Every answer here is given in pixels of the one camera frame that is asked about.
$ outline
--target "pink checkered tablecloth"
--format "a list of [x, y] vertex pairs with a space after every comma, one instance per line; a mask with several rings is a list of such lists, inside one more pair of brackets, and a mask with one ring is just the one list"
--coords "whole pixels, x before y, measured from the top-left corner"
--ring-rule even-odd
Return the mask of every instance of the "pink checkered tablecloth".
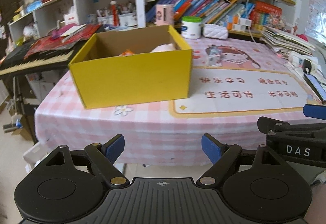
[[[238, 67], [246, 63], [247, 67], [257, 69], [258, 65], [266, 71], [287, 71], [284, 60], [263, 44], [208, 38], [188, 40], [188, 43], [194, 50], [194, 66], [203, 65], [205, 49], [215, 44], [226, 46], [226, 50], [231, 46], [245, 51], [247, 60]], [[243, 57], [243, 52], [230, 51], [228, 54], [237, 59]], [[222, 66], [231, 63], [232, 59]], [[67, 72], [38, 107], [35, 129], [39, 141], [49, 149], [58, 145], [68, 145], [71, 150], [84, 149], [88, 144], [105, 143], [114, 135], [123, 134], [126, 147], [118, 159], [120, 163], [204, 165], [210, 161], [200, 145], [203, 133], [210, 133], [223, 143], [256, 149], [265, 142], [265, 135], [257, 129], [260, 116], [177, 118], [170, 114], [167, 101], [85, 110]], [[304, 117], [302, 111], [265, 116], [292, 124], [317, 122]]]

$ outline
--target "white pouch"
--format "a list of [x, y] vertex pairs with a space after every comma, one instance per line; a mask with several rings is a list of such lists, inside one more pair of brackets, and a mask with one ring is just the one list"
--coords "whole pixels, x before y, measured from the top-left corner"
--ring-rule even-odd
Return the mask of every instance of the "white pouch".
[[216, 24], [205, 24], [203, 35], [208, 38], [226, 40], [229, 36], [227, 28]]

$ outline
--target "black gripper base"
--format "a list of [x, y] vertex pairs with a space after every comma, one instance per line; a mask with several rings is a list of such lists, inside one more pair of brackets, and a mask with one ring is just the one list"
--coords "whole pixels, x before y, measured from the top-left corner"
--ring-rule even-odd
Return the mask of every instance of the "black gripper base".
[[[192, 179], [135, 178], [131, 186], [111, 190], [92, 213], [70, 224], [257, 224], [231, 211], [215, 190]], [[22, 224], [36, 224], [25, 220]], [[306, 224], [296, 219], [287, 224]]]

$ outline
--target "white jar with green lid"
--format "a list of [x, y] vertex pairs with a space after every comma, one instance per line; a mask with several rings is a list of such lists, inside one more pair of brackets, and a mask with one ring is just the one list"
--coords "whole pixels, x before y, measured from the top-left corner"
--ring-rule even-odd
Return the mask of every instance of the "white jar with green lid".
[[202, 19], [195, 16], [184, 16], [181, 19], [181, 35], [187, 39], [199, 39], [202, 32]]

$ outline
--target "cable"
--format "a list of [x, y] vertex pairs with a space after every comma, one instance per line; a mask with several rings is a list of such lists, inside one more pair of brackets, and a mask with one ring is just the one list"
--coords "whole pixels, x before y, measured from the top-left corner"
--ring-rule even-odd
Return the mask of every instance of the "cable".
[[[246, 11], [246, 16], [247, 16], [247, 18], [248, 18], [248, 4], [249, 4], [249, 0], [247, 0], [246, 1], [246, 5], [245, 5], [245, 11]], [[254, 39], [254, 37], [252, 36], [252, 33], [251, 33], [251, 29], [250, 29], [250, 27], [249, 26], [247, 26], [248, 27], [248, 30], [249, 30], [249, 34], [250, 34], [250, 37], [251, 37], [251, 39], [252, 39], [252, 41], [257, 45], [257, 47], [259, 47], [259, 45], [257, 44], [257, 42], [255, 41], [255, 39]]]

